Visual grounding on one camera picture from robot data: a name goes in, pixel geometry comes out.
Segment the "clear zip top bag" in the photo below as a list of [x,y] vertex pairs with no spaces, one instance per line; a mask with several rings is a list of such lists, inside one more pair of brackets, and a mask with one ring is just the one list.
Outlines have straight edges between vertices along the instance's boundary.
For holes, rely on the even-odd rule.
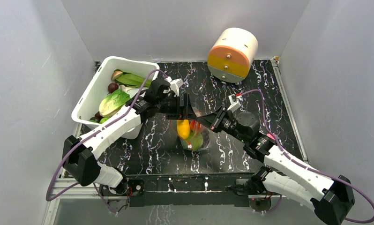
[[[189,122],[190,122],[191,120],[189,120]],[[175,121],[176,122],[176,124],[177,124],[177,120]],[[204,125],[203,125],[203,130],[204,129],[207,129]],[[175,133],[177,134],[177,126],[175,125]],[[201,132],[202,133],[202,132]],[[195,135],[196,134],[198,134],[198,133],[194,133]],[[177,134],[177,136],[178,136],[178,134]],[[178,138],[179,138],[179,141],[180,141],[180,137],[178,136]],[[209,146],[208,146],[209,147]],[[207,148],[206,148],[207,149]],[[203,151],[203,150],[206,150],[206,149],[201,149],[200,151]]]

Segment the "dark purple grape bunch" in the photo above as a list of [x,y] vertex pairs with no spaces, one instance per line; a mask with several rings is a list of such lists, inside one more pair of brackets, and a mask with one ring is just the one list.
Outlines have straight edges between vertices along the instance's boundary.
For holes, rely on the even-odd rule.
[[204,129],[202,131],[202,146],[201,149],[208,148],[210,144],[210,131],[208,129]]

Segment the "green lettuce leaf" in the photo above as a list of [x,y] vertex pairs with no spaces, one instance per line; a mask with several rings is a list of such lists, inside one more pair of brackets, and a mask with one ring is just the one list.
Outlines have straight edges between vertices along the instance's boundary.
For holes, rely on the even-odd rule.
[[115,115],[127,101],[130,95],[121,89],[115,90],[106,96],[99,105],[99,113],[102,117],[112,117]]

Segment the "orange peach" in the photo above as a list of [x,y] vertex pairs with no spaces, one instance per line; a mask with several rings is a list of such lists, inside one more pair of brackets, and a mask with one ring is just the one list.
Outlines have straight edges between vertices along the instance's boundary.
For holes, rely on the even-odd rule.
[[203,131],[203,125],[195,120],[191,120],[190,129],[194,133],[201,133]]

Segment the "green cabbage ball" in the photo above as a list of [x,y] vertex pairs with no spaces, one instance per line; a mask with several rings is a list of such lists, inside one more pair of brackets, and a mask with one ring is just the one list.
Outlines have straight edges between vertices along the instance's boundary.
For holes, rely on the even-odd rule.
[[190,132],[186,140],[180,139],[181,145],[184,149],[190,151],[200,151],[203,146],[203,136],[202,133],[194,134]]

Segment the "yellow lemon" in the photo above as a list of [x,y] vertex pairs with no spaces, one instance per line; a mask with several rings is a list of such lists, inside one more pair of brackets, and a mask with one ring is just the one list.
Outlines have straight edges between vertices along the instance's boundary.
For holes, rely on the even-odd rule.
[[176,126],[178,136],[187,139],[191,132],[189,120],[177,120]]

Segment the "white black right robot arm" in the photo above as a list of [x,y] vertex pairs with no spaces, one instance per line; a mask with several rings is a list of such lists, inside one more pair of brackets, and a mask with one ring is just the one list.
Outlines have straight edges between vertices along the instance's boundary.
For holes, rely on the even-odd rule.
[[340,225],[355,204],[350,181],[340,175],[332,179],[313,172],[313,168],[260,131],[260,122],[252,114],[235,118],[219,108],[214,113],[198,116],[190,113],[209,130],[224,131],[244,144],[244,151],[265,165],[245,182],[237,180],[229,190],[241,195],[275,192],[293,199],[312,210],[327,225]]

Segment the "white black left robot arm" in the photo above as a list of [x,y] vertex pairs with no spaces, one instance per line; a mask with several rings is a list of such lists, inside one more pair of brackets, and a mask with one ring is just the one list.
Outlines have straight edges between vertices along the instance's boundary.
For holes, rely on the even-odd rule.
[[139,127],[156,113],[169,120],[194,120],[199,117],[188,94],[178,96],[180,79],[155,79],[150,87],[139,90],[133,99],[105,123],[80,138],[65,140],[61,165],[81,186],[92,183],[108,186],[115,194],[128,190],[128,178],[120,170],[98,162],[101,154],[128,131]]

